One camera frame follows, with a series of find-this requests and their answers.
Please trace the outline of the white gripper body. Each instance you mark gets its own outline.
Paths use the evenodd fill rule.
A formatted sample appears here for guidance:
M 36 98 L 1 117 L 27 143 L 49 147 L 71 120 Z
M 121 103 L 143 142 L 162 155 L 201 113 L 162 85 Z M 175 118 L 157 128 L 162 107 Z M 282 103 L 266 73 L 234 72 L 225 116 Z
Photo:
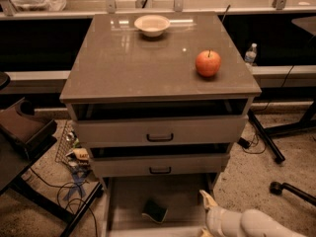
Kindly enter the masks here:
M 241 217 L 240 212 L 214 206 L 206 213 L 205 225 L 214 237 L 245 237 Z

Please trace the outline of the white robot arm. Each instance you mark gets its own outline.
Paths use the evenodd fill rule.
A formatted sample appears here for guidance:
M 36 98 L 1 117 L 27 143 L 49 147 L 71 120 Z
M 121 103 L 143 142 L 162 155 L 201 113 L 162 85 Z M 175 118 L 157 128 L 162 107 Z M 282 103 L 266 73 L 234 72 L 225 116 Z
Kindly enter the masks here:
M 305 237 L 259 210 L 228 210 L 219 206 L 205 190 L 199 193 L 206 210 L 205 226 L 212 237 Z

